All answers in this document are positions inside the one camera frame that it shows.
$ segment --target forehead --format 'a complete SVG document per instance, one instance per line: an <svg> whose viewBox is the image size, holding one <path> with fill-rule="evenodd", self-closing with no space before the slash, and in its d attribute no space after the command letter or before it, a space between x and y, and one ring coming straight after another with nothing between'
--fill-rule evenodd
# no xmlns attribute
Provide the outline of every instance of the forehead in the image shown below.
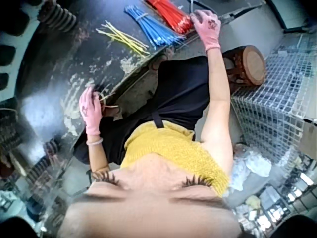
<svg viewBox="0 0 317 238"><path fill-rule="evenodd" d="M235 222L224 209L175 204L164 199L80 203L69 212L85 219L86 226L96 233L107 233L109 237L210 237L221 229L222 221Z"/></svg>

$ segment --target yellow sweater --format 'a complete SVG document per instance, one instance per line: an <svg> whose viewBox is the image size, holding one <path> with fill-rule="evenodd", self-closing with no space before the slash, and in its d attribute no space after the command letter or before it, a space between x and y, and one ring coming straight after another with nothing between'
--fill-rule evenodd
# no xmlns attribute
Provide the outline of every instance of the yellow sweater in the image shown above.
<svg viewBox="0 0 317 238"><path fill-rule="evenodd" d="M194 132L168 121L163 123L164 128L160 129L153 121L135 129L124 145L126 154L121 166L127 167L140 157L155 152L188 172L206 177L222 196L229 178L199 142L192 141Z"/></svg>

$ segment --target wooden stool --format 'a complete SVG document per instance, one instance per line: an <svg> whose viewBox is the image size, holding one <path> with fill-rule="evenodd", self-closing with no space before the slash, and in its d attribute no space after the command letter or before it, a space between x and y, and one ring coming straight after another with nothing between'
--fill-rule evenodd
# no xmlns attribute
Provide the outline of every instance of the wooden stool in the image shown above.
<svg viewBox="0 0 317 238"><path fill-rule="evenodd" d="M240 46L222 54L234 63L234 68L227 69L230 83L258 86L263 84L266 76L265 61L255 46Z"/></svg>

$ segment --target rubber glove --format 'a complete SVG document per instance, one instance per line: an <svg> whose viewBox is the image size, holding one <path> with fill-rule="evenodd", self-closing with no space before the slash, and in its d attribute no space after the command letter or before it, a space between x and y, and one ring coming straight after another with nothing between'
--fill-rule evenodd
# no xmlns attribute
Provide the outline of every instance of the rubber glove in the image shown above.
<svg viewBox="0 0 317 238"><path fill-rule="evenodd" d="M212 48L220 48L219 32L221 22L218 20L218 16L208 10L196 10L195 13L202 18L202 22L199 21L195 14L192 13L190 16L200 39L205 45L206 51Z"/></svg>
<svg viewBox="0 0 317 238"><path fill-rule="evenodd" d="M86 123L87 135L99 135L99 124L102 118L99 95L93 93L92 87L86 88L79 99L80 113Z"/></svg>

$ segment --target black apron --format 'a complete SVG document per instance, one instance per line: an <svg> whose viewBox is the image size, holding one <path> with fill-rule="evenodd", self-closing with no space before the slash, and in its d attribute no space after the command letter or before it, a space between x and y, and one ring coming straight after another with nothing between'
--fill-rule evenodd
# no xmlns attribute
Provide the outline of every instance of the black apron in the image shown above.
<svg viewBox="0 0 317 238"><path fill-rule="evenodd" d="M100 136L108 162L120 165L124 155L124 143L141 124L154 121L164 128L163 120L194 130L197 121L209 103L207 57L163 62L158 69L158 87L153 98L130 116L113 121L102 118ZM84 133L74 148L74 156L89 164L87 135Z"/></svg>

